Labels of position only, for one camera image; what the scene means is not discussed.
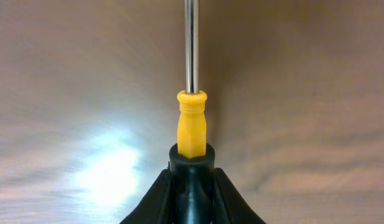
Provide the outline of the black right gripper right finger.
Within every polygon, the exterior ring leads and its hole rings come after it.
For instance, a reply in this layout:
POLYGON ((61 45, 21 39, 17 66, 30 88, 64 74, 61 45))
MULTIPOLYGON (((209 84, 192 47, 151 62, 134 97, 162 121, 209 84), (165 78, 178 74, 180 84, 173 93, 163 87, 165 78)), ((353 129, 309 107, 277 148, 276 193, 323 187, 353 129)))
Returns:
POLYGON ((214 169, 213 224, 266 224, 246 203, 221 168, 214 169))

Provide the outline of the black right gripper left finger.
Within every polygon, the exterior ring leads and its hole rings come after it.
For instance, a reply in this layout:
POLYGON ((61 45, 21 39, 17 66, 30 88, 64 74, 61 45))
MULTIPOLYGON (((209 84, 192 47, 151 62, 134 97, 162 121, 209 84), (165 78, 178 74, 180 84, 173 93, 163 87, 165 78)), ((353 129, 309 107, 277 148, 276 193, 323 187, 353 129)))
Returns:
POLYGON ((169 169, 161 171, 137 207, 120 224, 172 224, 169 169))

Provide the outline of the black yellow screwdriver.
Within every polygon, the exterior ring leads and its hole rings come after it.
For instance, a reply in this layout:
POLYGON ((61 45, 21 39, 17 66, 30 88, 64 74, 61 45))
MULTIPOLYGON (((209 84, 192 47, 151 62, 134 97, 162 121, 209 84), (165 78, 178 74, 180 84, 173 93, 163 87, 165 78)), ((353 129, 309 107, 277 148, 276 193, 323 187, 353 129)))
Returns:
POLYGON ((212 221, 215 154, 207 149, 205 102, 199 90, 199 1, 185 0, 185 90, 177 95, 177 144, 170 150, 174 223, 212 221))

